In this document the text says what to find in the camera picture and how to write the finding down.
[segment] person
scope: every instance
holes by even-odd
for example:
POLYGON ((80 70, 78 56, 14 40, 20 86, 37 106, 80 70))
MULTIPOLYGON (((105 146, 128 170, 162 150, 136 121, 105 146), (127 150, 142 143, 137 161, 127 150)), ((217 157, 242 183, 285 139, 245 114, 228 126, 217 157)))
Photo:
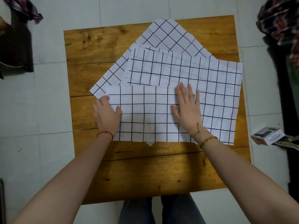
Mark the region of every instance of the person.
MULTIPOLYGON (((255 166, 221 143, 202 125, 199 91, 176 87, 179 111, 172 111, 179 124, 202 145, 219 177, 251 223, 299 223, 299 204, 255 166)), ((96 100, 94 115, 99 134, 94 142, 66 165, 24 207, 14 224, 73 223, 96 170, 120 124, 121 109, 109 105, 109 97, 96 100)), ((204 219, 190 194, 161 197, 163 223, 199 223, 204 219)), ((151 198, 124 202, 120 224, 154 223, 151 198)))

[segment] forearm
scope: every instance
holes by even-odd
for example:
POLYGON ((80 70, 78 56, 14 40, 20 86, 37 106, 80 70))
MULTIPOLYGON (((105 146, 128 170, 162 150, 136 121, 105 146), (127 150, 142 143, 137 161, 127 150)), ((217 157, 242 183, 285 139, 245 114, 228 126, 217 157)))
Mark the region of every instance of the forearm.
MULTIPOLYGON (((196 136, 200 144, 212 136, 196 136)), ((278 184, 217 139, 202 148, 251 223, 297 223, 299 205, 278 184)))
POLYGON ((14 224, 73 223, 111 139, 100 134, 32 198, 14 224))

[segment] plaid cloth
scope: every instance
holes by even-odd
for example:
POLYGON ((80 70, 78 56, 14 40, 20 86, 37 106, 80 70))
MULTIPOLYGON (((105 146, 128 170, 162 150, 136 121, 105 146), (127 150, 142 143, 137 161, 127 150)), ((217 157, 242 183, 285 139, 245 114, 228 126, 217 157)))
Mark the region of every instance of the plaid cloth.
POLYGON ((299 68, 299 0, 267 0, 256 23, 258 29, 275 38, 299 68))
POLYGON ((43 16, 37 12, 36 7, 30 0, 4 0, 11 8, 20 11, 28 16, 29 20, 34 20, 35 23, 39 23, 43 16))

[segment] leg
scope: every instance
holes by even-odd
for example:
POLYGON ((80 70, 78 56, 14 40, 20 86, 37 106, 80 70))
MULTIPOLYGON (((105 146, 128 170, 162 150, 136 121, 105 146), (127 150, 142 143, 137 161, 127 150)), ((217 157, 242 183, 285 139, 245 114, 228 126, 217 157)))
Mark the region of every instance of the leg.
POLYGON ((162 196, 163 224, 205 224, 190 193, 182 195, 162 196))
POLYGON ((126 200, 123 203, 118 224, 155 224, 152 215, 152 198, 126 200))

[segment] person's left arm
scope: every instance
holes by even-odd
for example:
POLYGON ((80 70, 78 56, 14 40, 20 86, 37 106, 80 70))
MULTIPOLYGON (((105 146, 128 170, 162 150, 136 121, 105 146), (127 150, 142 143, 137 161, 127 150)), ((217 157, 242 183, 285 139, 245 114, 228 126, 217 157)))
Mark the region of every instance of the person's left arm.
MULTIPOLYGON (((99 131, 116 134, 121 109, 114 112, 104 96, 96 101, 94 115, 99 131)), ((13 224, 73 223, 99 164, 112 140, 101 133, 79 156, 66 165, 24 207, 13 224)))

